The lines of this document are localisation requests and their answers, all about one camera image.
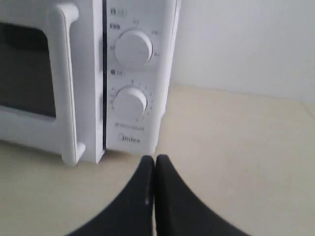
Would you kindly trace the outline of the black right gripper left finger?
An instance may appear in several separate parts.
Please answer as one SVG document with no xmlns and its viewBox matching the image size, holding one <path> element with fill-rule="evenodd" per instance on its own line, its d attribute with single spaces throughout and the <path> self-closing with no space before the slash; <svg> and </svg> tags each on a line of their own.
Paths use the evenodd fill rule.
<svg viewBox="0 0 315 236">
<path fill-rule="evenodd" d="M 71 236 L 151 236 L 155 162 L 145 155 L 119 195 Z"/>
</svg>

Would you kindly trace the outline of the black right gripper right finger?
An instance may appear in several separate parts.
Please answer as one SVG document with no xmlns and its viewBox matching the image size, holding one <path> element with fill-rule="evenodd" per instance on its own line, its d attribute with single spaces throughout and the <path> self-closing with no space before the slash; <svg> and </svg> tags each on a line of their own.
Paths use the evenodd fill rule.
<svg viewBox="0 0 315 236">
<path fill-rule="evenodd" d="M 156 159 L 155 217 L 158 236 L 242 236 L 186 185 L 170 158 Z"/>
</svg>

